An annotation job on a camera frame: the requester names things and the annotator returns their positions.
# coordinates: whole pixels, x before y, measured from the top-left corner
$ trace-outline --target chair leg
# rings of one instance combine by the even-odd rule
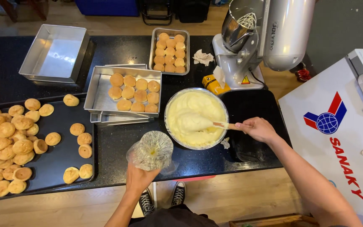
[[[40,10],[40,8],[37,6],[34,0],[28,0],[28,4],[33,8],[34,11],[36,11],[37,15],[45,21],[47,20],[46,16],[43,14],[43,12]]]
[[[13,5],[11,3],[8,3],[7,0],[0,0],[0,5],[3,7],[5,12],[8,14],[8,16],[12,20],[12,22],[17,22],[18,14],[16,13],[15,9],[13,8]]]

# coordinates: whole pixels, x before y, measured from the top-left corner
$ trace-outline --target electrical warning sticker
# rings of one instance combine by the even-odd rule
[[[245,78],[243,79],[241,84],[250,84],[249,79],[247,78],[247,76],[245,76]]]

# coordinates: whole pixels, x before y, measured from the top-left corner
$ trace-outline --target blue container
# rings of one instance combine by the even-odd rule
[[[75,3],[87,16],[139,16],[136,0],[75,0]]]

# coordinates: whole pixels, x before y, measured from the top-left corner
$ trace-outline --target mixing bowl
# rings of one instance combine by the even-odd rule
[[[226,129],[224,129],[224,131],[221,133],[221,135],[219,136],[219,138],[214,141],[214,143],[210,144],[210,145],[207,145],[207,146],[203,146],[203,147],[192,147],[192,146],[189,146],[181,141],[179,141],[174,135],[173,133],[169,130],[169,125],[168,125],[168,122],[167,122],[167,113],[169,111],[169,107],[170,105],[172,104],[172,102],[177,98],[179,97],[180,95],[184,94],[184,93],[187,93],[187,92],[203,92],[205,94],[208,94],[212,97],[214,97],[215,100],[217,100],[220,105],[223,107],[224,109],[224,114],[225,114],[225,122],[229,122],[229,114],[228,114],[228,111],[226,110],[226,107],[224,105],[224,103],[218,98],[218,96],[214,95],[212,92],[206,90],[206,89],[203,89],[203,88],[186,88],[186,89],[183,89],[183,90],[180,90],[179,92],[177,92],[176,94],[174,94],[170,100],[167,102],[166,104],[166,108],[164,110],[164,124],[166,126],[166,129],[167,131],[169,132],[170,136],[176,141],[178,142],[180,145],[182,145],[183,147],[187,147],[189,149],[192,149],[192,150],[205,150],[205,149],[208,149],[208,148],[211,148],[215,145],[217,145],[219,142],[222,141],[222,139],[225,137],[225,134],[226,134]]]

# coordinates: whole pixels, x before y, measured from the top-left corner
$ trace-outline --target hand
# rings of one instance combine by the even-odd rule
[[[274,138],[279,137],[273,126],[264,118],[253,117],[243,123],[236,123],[235,126],[260,142],[270,143]]]
[[[146,171],[135,167],[131,162],[128,163],[127,168],[127,180],[125,183],[125,190],[129,192],[134,192],[141,195],[142,192],[148,188],[149,184],[155,179],[159,174],[160,169]]]

